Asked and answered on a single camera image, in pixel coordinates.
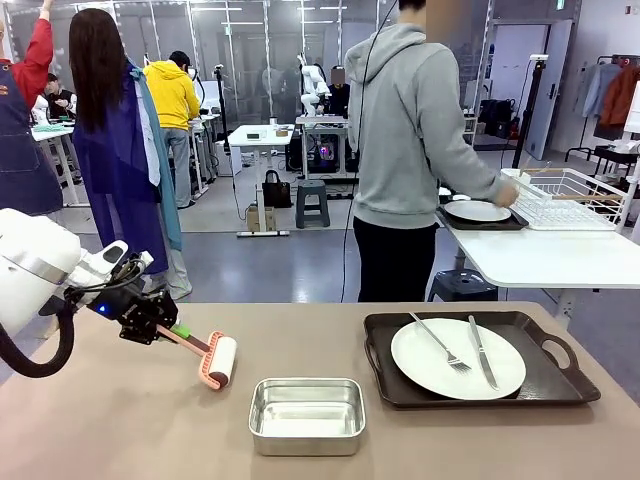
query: black cable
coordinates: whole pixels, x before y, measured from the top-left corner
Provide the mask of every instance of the black cable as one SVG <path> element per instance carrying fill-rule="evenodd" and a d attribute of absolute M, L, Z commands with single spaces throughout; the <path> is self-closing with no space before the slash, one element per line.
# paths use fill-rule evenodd
<path fill-rule="evenodd" d="M 378 31 L 376 32 L 376 35 L 373 37 L 373 40 L 371 42 L 371 48 L 369 49 L 369 53 L 367 54 L 367 62 L 364 64 L 364 77 L 362 81 L 362 98 L 360 99 L 360 120 L 358 121 L 358 142 L 356 145 L 356 152 L 357 152 L 358 158 L 360 156 L 360 137 L 362 136 L 362 117 L 364 114 L 364 90 L 365 90 L 364 87 L 365 87 L 365 82 L 367 81 L 367 69 L 369 68 L 369 59 L 371 58 L 371 52 L 373 51 L 373 47 L 376 44 L 378 35 L 380 35 L 380 31 L 382 30 L 382 27 L 384 27 L 384 24 L 386 23 L 387 18 L 389 18 L 389 15 L 391 15 L 391 11 L 396 7 L 397 3 L 398 3 L 398 0 L 394 0 L 393 5 L 391 5 L 391 8 L 382 19 L 382 22 L 378 27 Z M 349 211 L 347 213 L 347 223 L 344 226 L 344 238 L 342 239 L 342 293 L 340 294 L 340 303 L 344 301 L 344 289 L 347 285 L 347 234 L 349 233 L 349 218 L 351 218 L 351 209 L 353 208 L 354 193 L 356 191 L 356 177 L 358 176 L 359 170 L 360 168 L 358 166 L 358 169 L 356 169 L 356 171 L 353 173 L 353 186 L 351 187 L 351 199 L 349 202 Z"/>
<path fill-rule="evenodd" d="M 87 287 L 72 287 L 71 291 L 73 293 L 95 293 L 95 292 L 102 292 L 105 290 L 114 290 L 116 288 L 121 288 L 121 287 L 125 287 L 133 282 L 135 282 L 138 278 L 140 278 L 142 276 L 142 274 L 144 273 L 144 262 L 142 260 L 140 260 L 139 258 L 134 258 L 133 260 L 130 260 L 130 262 L 133 265 L 138 265 L 138 272 L 130 279 L 125 280 L 125 281 L 119 281 L 119 282 L 105 282 L 105 283 L 98 283 L 96 285 L 89 285 Z"/>
<path fill-rule="evenodd" d="M 522 92 L 520 92 L 520 100 L 518 101 L 518 108 L 516 109 L 516 115 L 520 112 L 520 106 L 522 105 L 522 99 L 524 98 L 524 89 L 527 88 L 527 79 L 529 78 L 529 68 L 531 68 L 531 64 L 533 60 L 529 60 L 529 64 L 527 65 L 527 71 L 524 74 L 524 83 L 522 84 Z M 502 162 L 504 161 L 504 152 L 507 150 L 509 146 L 509 137 L 511 136 L 511 132 L 509 132 L 509 136 L 507 136 L 507 141 L 502 147 L 502 154 L 500 155 L 500 170 L 502 170 Z"/>
<path fill-rule="evenodd" d="M 73 341 L 75 332 L 73 329 L 73 306 L 66 302 L 62 311 L 57 313 L 58 325 L 60 326 L 60 341 L 58 350 L 47 363 L 35 363 L 31 361 L 16 346 L 9 337 L 9 334 L 0 325 L 0 357 L 11 367 L 25 377 L 42 378 L 49 377 L 60 371 L 67 363 L 73 351 Z"/>

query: black serving tray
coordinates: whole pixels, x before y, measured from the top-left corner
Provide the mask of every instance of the black serving tray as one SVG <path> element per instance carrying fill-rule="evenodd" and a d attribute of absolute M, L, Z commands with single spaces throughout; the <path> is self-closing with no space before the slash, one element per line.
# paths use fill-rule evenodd
<path fill-rule="evenodd" d="M 417 315 L 422 319 L 454 318 L 465 321 L 469 315 L 473 315 L 478 325 L 502 336 L 520 352 L 527 367 L 527 376 L 520 390 L 498 400 L 456 400 L 430 392 L 406 377 L 391 355 L 394 335 L 413 319 L 408 313 L 369 315 L 364 321 L 364 349 L 373 368 L 380 396 L 395 408 L 570 406 L 600 398 L 598 388 L 580 370 L 571 346 L 561 338 L 546 333 L 522 312 L 429 312 Z M 542 348 L 547 341 L 558 344 L 567 353 L 567 368 L 560 368 L 555 357 Z"/>

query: denim apron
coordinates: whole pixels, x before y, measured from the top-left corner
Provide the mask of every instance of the denim apron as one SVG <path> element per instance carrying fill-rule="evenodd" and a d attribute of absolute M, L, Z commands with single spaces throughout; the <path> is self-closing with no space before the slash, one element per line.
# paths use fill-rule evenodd
<path fill-rule="evenodd" d="M 62 190 L 31 136 L 29 113 L 11 66 L 0 65 L 0 209 L 45 215 L 62 208 Z"/>

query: jacket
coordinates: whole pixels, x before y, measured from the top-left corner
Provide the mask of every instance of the jacket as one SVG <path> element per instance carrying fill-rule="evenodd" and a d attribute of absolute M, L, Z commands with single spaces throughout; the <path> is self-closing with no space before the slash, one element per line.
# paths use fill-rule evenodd
<path fill-rule="evenodd" d="M 187 122 L 200 113 L 193 82 L 172 61 L 153 62 L 144 69 L 162 128 L 188 130 Z"/>
<path fill-rule="evenodd" d="M 382 29 L 372 48 L 374 37 L 349 49 L 345 61 L 349 143 L 360 150 L 355 216 L 387 228 L 433 225 L 439 179 L 475 198 L 493 198 L 502 181 L 462 136 L 451 50 L 428 43 L 416 25 Z"/>
<path fill-rule="evenodd" d="M 604 98 L 604 109 L 600 117 L 601 125 L 615 127 L 627 123 L 638 80 L 640 80 L 640 67 L 628 66 L 611 82 Z"/>

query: black bag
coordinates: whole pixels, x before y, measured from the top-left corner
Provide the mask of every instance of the black bag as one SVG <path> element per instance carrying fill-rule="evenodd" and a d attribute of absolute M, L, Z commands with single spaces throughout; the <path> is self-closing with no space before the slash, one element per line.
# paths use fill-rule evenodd
<path fill-rule="evenodd" d="M 262 184 L 262 193 L 265 207 L 290 208 L 293 205 L 291 203 L 291 185 L 288 182 L 281 182 L 280 176 L 275 170 L 267 170 Z"/>

